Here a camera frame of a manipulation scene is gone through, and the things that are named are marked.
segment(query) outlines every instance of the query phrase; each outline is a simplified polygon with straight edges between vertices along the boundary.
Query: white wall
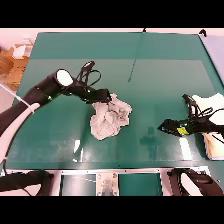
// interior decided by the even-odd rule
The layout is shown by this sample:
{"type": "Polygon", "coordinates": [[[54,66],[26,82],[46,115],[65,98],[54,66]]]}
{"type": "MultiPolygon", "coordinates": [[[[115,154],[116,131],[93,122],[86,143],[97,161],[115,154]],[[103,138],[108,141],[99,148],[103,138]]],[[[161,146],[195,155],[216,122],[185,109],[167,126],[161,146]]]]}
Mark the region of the white wall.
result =
{"type": "MultiPolygon", "coordinates": [[[[147,32],[197,34],[202,28],[147,28],[147,32]]],[[[224,28],[204,28],[208,35],[224,36],[224,28]]],[[[139,32],[142,28],[0,28],[0,46],[9,49],[23,43],[23,38],[33,42],[38,32],[139,32]]]]}

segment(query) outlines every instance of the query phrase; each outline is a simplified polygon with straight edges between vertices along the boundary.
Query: rag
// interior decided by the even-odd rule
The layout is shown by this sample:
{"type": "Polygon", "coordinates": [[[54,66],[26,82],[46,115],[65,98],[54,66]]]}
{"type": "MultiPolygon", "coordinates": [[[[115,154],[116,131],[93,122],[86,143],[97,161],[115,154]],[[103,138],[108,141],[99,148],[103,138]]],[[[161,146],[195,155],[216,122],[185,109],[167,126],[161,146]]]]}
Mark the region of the rag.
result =
{"type": "MultiPolygon", "coordinates": [[[[213,108],[213,112],[224,108],[224,96],[220,93],[209,98],[201,98],[197,95],[192,96],[192,98],[196,101],[201,111],[209,107],[213,108]]],[[[214,124],[224,125],[224,111],[221,110],[216,112],[209,118],[209,120],[214,124]]],[[[207,156],[211,160],[224,160],[224,144],[215,139],[212,135],[221,141],[224,141],[221,134],[203,133],[207,156]]]]}
{"type": "Polygon", "coordinates": [[[98,140],[115,136],[122,126],[129,125],[129,114],[132,108],[129,104],[117,99],[116,94],[110,94],[112,101],[109,103],[93,103],[96,110],[90,120],[91,133],[98,140]]]}

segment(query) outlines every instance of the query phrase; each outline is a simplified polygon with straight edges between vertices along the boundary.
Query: crumpled cloth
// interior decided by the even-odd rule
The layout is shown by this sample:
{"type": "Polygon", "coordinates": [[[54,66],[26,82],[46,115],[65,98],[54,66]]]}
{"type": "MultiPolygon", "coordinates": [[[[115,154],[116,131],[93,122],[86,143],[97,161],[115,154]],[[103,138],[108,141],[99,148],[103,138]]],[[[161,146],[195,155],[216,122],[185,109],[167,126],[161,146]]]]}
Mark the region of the crumpled cloth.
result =
{"type": "Polygon", "coordinates": [[[129,104],[117,99],[116,94],[110,94],[112,101],[107,103],[93,103],[96,110],[90,120],[91,134],[98,140],[115,136],[122,126],[129,125],[128,115],[132,108],[129,104]]]}
{"type": "MultiPolygon", "coordinates": [[[[192,96],[192,98],[196,101],[201,111],[209,107],[213,108],[213,112],[217,109],[224,108],[224,96],[220,93],[209,98],[201,98],[197,95],[192,96]]],[[[224,125],[224,110],[216,112],[209,120],[214,124],[224,125]]],[[[211,160],[224,160],[224,144],[212,135],[224,141],[221,134],[203,133],[207,156],[211,160]]]]}

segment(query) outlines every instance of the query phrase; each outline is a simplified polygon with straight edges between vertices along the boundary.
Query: table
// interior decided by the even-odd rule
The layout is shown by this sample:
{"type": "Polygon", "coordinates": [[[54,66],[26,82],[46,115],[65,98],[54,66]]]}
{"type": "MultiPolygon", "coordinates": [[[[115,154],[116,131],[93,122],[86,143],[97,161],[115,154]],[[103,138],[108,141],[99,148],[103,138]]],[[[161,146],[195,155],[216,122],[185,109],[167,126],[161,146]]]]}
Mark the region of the table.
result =
{"type": "Polygon", "coordinates": [[[185,119],[184,93],[224,93],[198,35],[159,33],[40,33],[18,95],[58,68],[76,76],[94,60],[102,73],[94,88],[108,88],[129,103],[130,125],[98,141],[90,133],[91,105],[60,96],[36,112],[17,134],[10,169],[119,169],[208,165],[224,189],[223,161],[209,161],[202,135],[187,137],[192,160],[179,138],[157,130],[166,119],[185,119]],[[80,140],[74,153],[75,140],[80,140]]]}

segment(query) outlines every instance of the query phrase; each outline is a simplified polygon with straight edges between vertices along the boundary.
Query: neon green label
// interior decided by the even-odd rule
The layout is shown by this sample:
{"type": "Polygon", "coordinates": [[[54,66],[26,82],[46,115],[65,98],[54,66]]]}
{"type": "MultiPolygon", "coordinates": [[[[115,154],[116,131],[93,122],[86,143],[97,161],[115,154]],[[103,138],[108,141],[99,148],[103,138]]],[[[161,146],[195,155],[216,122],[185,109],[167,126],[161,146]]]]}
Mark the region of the neon green label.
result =
{"type": "Polygon", "coordinates": [[[181,135],[189,135],[189,133],[186,131],[185,127],[183,127],[183,128],[177,128],[177,131],[178,131],[181,135]]]}

